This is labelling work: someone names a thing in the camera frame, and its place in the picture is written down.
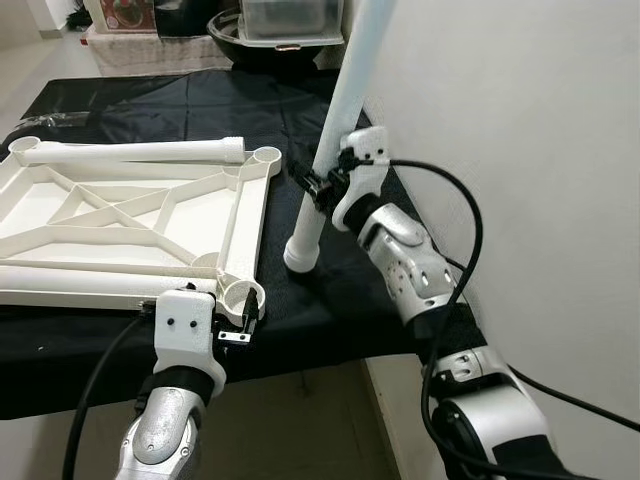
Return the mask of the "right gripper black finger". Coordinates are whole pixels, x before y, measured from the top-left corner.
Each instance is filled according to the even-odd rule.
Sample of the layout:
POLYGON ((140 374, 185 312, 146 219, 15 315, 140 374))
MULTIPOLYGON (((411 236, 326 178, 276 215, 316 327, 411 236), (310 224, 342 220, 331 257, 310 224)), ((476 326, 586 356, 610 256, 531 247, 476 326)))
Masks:
POLYGON ((288 175, 311 200, 316 200, 317 197, 323 197, 326 192, 326 179, 324 175, 317 174, 310 166, 289 163, 288 175))

